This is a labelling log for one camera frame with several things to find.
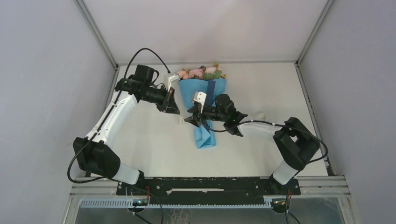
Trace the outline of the blue wrapping paper sheet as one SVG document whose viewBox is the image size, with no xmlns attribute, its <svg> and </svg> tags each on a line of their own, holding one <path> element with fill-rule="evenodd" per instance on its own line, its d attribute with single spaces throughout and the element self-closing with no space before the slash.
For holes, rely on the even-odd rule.
<svg viewBox="0 0 396 224">
<path fill-rule="evenodd" d="M 194 138 L 197 149 L 216 146 L 212 124 L 204 118 L 207 107 L 215 107 L 215 98 L 226 92 L 226 74 L 218 63 L 196 69 L 181 69 L 177 72 L 178 85 L 185 108 L 192 113 L 195 126 Z"/>
</svg>

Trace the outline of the pale pink fake flower stem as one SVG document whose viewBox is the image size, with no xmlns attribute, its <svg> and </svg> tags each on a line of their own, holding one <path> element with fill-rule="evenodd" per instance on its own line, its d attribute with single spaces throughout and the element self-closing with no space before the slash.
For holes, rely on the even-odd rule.
<svg viewBox="0 0 396 224">
<path fill-rule="evenodd" d="M 227 75 L 222 71 L 218 63 L 211 67 L 203 68 L 203 80 L 226 79 Z"/>
</svg>

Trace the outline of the cream ribbon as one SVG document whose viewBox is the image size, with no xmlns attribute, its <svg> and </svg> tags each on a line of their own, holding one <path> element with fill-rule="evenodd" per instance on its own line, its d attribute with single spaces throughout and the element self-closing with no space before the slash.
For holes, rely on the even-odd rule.
<svg viewBox="0 0 396 224">
<path fill-rule="evenodd" d="M 240 112 L 231 115 L 215 113 L 215 112 L 204 112 L 203 114 L 193 114 L 192 116 L 189 116 L 187 118 L 181 118 L 180 123 L 181 124 L 188 123 L 196 127 L 200 127 L 203 124 L 208 126 L 209 121 L 218 121 L 218 122 L 224 122 L 224 125 L 226 126 L 232 126 L 249 119 L 264 120 L 265 118 L 266 117 L 264 113 L 257 113 L 254 114 L 253 116 L 248 116 L 247 114 L 243 114 Z"/>
</svg>

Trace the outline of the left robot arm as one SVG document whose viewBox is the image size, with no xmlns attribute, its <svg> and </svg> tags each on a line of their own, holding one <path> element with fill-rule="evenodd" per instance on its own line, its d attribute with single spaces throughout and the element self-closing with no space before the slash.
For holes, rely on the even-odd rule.
<svg viewBox="0 0 396 224">
<path fill-rule="evenodd" d="M 114 139 L 126 117 L 140 101 L 156 105 L 158 111 L 180 114 L 175 102 L 175 89 L 180 80 L 177 73 L 168 73 L 165 83 L 157 87 L 153 79 L 159 72 L 146 65 L 137 65 L 135 73 L 121 78 L 115 85 L 111 102 L 94 128 L 83 138 L 73 142 L 75 156 L 81 170 L 97 175 L 96 180 L 107 178 L 128 184 L 128 189 L 139 195 L 145 191 L 144 173 L 121 162 L 112 150 Z"/>
</svg>

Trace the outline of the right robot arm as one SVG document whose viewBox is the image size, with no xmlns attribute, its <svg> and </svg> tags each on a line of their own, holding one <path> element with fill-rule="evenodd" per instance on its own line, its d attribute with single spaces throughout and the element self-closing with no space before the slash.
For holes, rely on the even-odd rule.
<svg viewBox="0 0 396 224">
<path fill-rule="evenodd" d="M 273 140 L 283 158 L 271 175 L 270 189 L 275 194 L 282 194 L 288 189 L 288 182 L 311 162 L 320 148 L 320 139 L 295 117 L 282 124 L 250 119 L 235 108 L 227 94 L 218 95 L 215 106 L 206 104 L 208 98 L 204 92 L 195 92 L 193 107 L 188 109 L 192 115 L 185 122 L 196 127 L 203 126 L 212 132 L 215 129 L 208 125 L 209 121 L 223 122 L 223 131 L 231 135 Z"/>
</svg>

